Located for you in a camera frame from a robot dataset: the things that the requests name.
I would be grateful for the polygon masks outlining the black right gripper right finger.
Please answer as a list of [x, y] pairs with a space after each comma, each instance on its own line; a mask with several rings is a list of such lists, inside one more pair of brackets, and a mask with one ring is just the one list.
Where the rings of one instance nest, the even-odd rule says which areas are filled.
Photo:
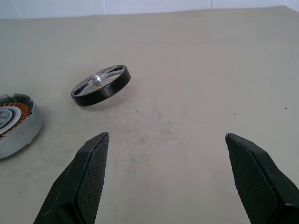
[[238, 195], [251, 224], [299, 224], [299, 189], [254, 142], [227, 133]]

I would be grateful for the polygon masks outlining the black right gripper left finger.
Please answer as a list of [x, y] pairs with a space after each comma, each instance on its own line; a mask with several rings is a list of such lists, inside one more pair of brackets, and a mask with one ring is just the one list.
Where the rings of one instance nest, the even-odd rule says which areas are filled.
[[54, 181], [34, 224], [95, 224], [104, 186], [109, 133], [88, 140]]

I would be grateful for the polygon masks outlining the grey round metal part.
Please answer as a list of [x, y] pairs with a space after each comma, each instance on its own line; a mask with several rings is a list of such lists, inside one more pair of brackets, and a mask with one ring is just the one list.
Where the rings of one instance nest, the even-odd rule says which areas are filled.
[[43, 126], [35, 101], [24, 94], [0, 95], [0, 159], [30, 144]]

